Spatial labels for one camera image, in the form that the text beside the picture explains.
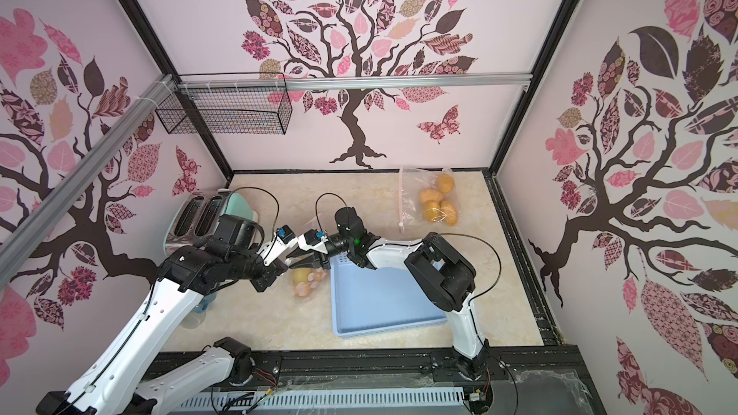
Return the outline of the orange potato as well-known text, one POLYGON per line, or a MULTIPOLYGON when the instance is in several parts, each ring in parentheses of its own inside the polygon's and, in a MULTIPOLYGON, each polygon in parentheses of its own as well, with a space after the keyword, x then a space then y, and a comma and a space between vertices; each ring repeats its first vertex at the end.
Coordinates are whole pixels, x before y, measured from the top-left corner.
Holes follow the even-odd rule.
POLYGON ((422 205, 428 202, 440 203, 444 200, 444 194, 436 188, 425 188, 419 192, 418 199, 422 205))
POLYGON ((438 201, 426 201, 422 206, 422 216, 426 221, 440 222, 445 219, 446 213, 438 201))
POLYGON ((435 188, 443 194, 449 194, 455 189, 455 179, 447 173, 440 173, 435 178, 435 188))
POLYGON ((312 282, 309 286, 306 284, 308 296, 311 295, 311 293, 313 293, 314 290, 317 290, 317 288, 319 288, 319 286, 321 286, 324 280, 326 280, 326 278, 328 278, 329 276, 329 273, 326 270, 315 269, 312 272, 313 272, 312 282))
POLYGON ((448 226, 455 226, 459 222, 459 211, 455 204, 451 201, 442 201, 440 203, 440 211, 443 213, 443 223, 448 226))

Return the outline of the clear zipper bag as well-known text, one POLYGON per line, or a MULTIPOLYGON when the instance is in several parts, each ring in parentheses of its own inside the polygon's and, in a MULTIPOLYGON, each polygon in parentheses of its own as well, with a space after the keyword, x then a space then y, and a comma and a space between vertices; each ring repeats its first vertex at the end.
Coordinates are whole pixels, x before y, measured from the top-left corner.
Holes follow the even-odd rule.
POLYGON ((313 294, 328 280, 330 270, 318 268, 295 268, 290 269, 293 293, 296 297, 305 299, 313 294))
POLYGON ((426 224, 449 227, 459 224, 457 182, 451 168, 401 168, 398 193, 398 226, 401 232, 426 224))

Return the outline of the yellow green potato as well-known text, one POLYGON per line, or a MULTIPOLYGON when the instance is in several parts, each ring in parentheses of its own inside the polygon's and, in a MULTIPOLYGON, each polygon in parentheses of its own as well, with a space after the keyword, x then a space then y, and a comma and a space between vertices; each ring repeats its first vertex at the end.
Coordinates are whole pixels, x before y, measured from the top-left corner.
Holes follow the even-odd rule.
POLYGON ((295 269, 291 271, 291 274, 294 286, 299 286, 299 284, 307 284, 309 286, 313 279, 313 272, 309 268, 295 269))

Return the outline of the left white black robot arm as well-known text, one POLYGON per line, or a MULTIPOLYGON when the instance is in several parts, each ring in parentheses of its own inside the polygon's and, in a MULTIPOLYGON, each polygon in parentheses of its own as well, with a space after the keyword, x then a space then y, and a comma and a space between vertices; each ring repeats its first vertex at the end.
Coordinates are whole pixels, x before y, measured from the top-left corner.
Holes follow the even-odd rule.
POLYGON ((253 222, 219 218, 215 232, 171 254, 146 299, 108 349, 65 391, 47 393, 38 414, 167 414, 221 382, 242 385, 254 374, 251 350, 222 338, 198 357, 151 382, 144 375, 183 320, 209 295, 240 281, 265 291, 286 272, 282 253, 293 248, 289 228, 274 232, 259 249, 246 232, 253 222))

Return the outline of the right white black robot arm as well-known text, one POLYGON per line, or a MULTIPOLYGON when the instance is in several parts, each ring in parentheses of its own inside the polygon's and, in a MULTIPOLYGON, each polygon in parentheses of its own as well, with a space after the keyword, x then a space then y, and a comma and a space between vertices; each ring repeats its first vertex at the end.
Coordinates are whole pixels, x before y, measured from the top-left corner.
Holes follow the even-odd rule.
POLYGON ((489 342, 482 337, 474 301, 476 268, 447 240, 430 232, 417 240, 395 241, 368 232, 352 207, 336 212, 334 234, 320 231, 318 240, 329 257, 344 255, 359 268, 403 269, 426 298, 445 312, 452 331, 455 366, 469 380, 487 374, 489 342))

